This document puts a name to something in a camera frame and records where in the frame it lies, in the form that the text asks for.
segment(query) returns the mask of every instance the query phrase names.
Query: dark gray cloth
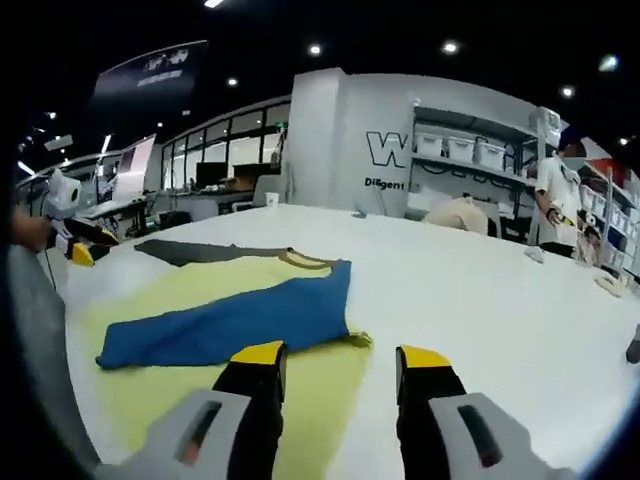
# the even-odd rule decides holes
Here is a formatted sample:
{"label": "dark gray cloth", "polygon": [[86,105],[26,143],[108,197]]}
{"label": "dark gray cloth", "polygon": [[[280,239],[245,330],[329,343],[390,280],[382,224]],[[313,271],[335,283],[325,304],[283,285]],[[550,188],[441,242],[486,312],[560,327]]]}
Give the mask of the dark gray cloth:
{"label": "dark gray cloth", "polygon": [[99,459],[69,377],[64,302],[29,250],[11,246],[8,263],[14,319],[32,388],[62,442],[92,469]]}
{"label": "dark gray cloth", "polygon": [[226,262],[239,257],[277,257],[288,250],[288,248],[242,248],[235,245],[207,245],[167,240],[147,240],[134,248],[176,267],[183,267],[188,263]]}

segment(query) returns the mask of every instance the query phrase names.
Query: ceiling light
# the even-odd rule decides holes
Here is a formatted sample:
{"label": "ceiling light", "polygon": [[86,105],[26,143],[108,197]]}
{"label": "ceiling light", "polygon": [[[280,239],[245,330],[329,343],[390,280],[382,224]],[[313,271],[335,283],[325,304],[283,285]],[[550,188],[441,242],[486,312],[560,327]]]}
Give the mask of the ceiling light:
{"label": "ceiling light", "polygon": [[615,55],[605,55],[598,66],[601,72],[613,72],[616,68],[618,68],[618,57]]}
{"label": "ceiling light", "polygon": [[31,170],[29,167],[27,167],[24,163],[22,163],[20,160],[18,160],[18,167],[20,167],[22,170],[24,170],[25,172],[27,172],[29,175],[35,175],[36,172],[34,172],[33,170]]}
{"label": "ceiling light", "polygon": [[454,42],[453,40],[448,40],[444,42],[444,45],[442,45],[442,51],[448,55],[457,53],[459,49],[460,45],[458,45],[458,43]]}
{"label": "ceiling light", "polygon": [[101,154],[104,154],[107,151],[107,148],[109,148],[109,142],[111,142],[111,134],[105,135],[102,150],[100,150]]}
{"label": "ceiling light", "polygon": [[213,9],[220,5],[222,2],[224,2],[224,0],[207,0],[206,2],[204,2],[204,6]]}
{"label": "ceiling light", "polygon": [[564,98],[571,98],[576,94],[576,89],[571,86],[562,87],[560,93]]}
{"label": "ceiling light", "polygon": [[309,47],[309,54],[317,57],[318,55],[320,55],[322,53],[322,48],[320,47],[320,45],[317,44],[313,44]]}

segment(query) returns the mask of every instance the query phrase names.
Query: white table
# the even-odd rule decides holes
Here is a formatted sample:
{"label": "white table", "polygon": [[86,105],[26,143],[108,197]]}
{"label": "white table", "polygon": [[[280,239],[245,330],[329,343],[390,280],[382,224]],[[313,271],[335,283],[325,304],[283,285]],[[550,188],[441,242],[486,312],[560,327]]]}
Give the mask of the white table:
{"label": "white table", "polygon": [[[483,392],[525,425],[552,466],[584,468],[618,426],[638,385],[624,352],[640,302],[598,287],[596,270],[524,246],[407,220],[281,205],[155,233],[147,238],[225,245],[292,246],[353,262],[350,318],[374,339],[354,414],[328,478],[400,479],[394,348],[402,343],[448,357],[468,392]],[[70,267],[67,342],[85,425],[105,462],[126,451],[110,438],[74,317],[117,299],[171,268],[116,247],[92,269]]]}

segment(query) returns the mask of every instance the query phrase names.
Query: person's hand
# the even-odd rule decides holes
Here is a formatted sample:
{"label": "person's hand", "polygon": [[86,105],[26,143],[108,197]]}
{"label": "person's hand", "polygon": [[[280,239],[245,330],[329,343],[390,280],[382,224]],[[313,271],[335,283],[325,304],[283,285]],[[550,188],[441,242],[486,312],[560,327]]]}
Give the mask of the person's hand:
{"label": "person's hand", "polygon": [[33,252],[47,246],[51,235],[51,223],[44,217],[30,217],[16,210],[12,222],[14,241]]}
{"label": "person's hand", "polygon": [[550,209],[547,212],[547,220],[549,220],[549,223],[554,227],[560,225],[560,212],[555,208]]}

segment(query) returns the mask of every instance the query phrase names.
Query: cable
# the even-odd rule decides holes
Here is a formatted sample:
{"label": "cable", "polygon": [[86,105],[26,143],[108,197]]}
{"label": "cable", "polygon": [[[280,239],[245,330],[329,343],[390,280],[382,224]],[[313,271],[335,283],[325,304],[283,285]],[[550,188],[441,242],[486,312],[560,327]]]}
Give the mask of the cable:
{"label": "cable", "polygon": [[[42,203],[40,203],[40,216],[42,216],[42,211],[44,209],[44,201],[49,195],[49,191],[47,190],[42,197]],[[44,258],[47,260],[47,267],[49,267],[49,275],[51,276],[51,283],[53,283],[53,289],[57,292],[58,286],[56,285],[56,279],[53,278],[53,269],[51,268],[51,262],[49,261],[49,249],[45,247],[44,249]]]}

